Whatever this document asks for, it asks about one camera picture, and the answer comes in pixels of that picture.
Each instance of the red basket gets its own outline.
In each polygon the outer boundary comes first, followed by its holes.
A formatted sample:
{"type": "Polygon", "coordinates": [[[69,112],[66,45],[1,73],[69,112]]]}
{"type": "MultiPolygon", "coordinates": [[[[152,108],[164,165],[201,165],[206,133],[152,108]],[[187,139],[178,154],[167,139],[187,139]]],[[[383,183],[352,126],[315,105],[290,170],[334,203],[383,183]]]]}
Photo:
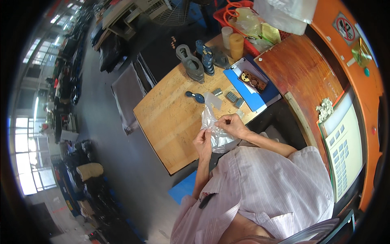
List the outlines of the red basket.
{"type": "MultiPolygon", "coordinates": [[[[253,2],[251,2],[251,1],[242,0],[242,1],[239,1],[239,3],[241,3],[241,5],[243,7],[249,7],[251,9],[253,9],[253,2]]],[[[222,8],[220,10],[217,10],[213,14],[214,19],[218,20],[218,22],[221,24],[222,27],[228,26],[223,19],[224,13],[225,13],[225,8],[222,8]]],[[[238,31],[235,28],[233,28],[233,32],[238,33],[238,31]]],[[[280,38],[282,41],[283,41],[283,39],[285,39],[286,37],[291,35],[291,33],[287,33],[287,32],[281,31],[281,30],[279,30],[279,33],[280,33],[280,38]]],[[[244,48],[253,57],[257,57],[260,55],[260,52],[246,38],[244,39],[244,48]]]]}

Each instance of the clear plastic bag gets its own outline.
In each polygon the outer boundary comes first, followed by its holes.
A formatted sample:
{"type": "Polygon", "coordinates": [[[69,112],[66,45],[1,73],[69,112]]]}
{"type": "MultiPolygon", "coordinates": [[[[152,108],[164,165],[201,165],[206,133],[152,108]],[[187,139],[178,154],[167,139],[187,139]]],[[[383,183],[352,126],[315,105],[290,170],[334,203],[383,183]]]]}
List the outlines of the clear plastic bag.
{"type": "Polygon", "coordinates": [[[240,16],[237,17],[234,26],[244,34],[258,38],[261,34],[261,23],[264,21],[250,8],[237,8],[236,11],[240,16]]]}
{"type": "Polygon", "coordinates": [[[211,104],[220,110],[222,106],[222,100],[217,98],[211,92],[205,92],[203,95],[206,107],[202,112],[202,127],[200,129],[211,130],[211,147],[214,153],[229,152],[239,143],[240,140],[214,125],[218,120],[215,118],[211,104]]]}
{"type": "Polygon", "coordinates": [[[254,0],[253,10],[271,26],[303,35],[316,10],[317,0],[254,0]]]}

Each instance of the circular metal part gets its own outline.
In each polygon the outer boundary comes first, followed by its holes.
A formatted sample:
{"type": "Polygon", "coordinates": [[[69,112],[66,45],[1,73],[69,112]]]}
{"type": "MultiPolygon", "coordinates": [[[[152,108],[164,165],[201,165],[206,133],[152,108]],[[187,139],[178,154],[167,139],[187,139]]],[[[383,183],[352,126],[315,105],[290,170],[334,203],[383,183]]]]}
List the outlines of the circular metal part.
{"type": "Polygon", "coordinates": [[[251,84],[251,86],[256,87],[259,84],[259,82],[256,79],[251,79],[249,80],[249,84],[251,84]]]}

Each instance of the fluorescent light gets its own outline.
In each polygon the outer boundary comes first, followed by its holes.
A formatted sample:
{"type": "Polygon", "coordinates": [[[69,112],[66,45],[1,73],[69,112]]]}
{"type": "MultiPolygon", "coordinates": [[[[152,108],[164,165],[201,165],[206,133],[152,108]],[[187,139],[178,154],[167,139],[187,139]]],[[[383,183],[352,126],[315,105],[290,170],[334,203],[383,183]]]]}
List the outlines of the fluorescent light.
{"type": "Polygon", "coordinates": [[[34,108],[34,122],[35,122],[35,120],[37,120],[38,100],[39,100],[39,97],[37,97],[37,99],[35,100],[35,108],[34,108]]]}
{"type": "Polygon", "coordinates": [[[60,37],[57,37],[57,39],[55,40],[55,43],[54,43],[55,46],[57,45],[59,40],[60,40],[60,37]]]}

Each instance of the white bag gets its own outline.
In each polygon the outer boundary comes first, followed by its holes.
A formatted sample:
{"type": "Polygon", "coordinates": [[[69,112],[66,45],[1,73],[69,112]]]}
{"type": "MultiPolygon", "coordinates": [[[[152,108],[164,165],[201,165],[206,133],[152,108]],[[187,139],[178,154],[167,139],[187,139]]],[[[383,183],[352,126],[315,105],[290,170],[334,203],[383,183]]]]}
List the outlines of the white bag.
{"type": "Polygon", "coordinates": [[[303,35],[311,24],[317,0],[254,0],[253,9],[272,27],[303,35]]]}

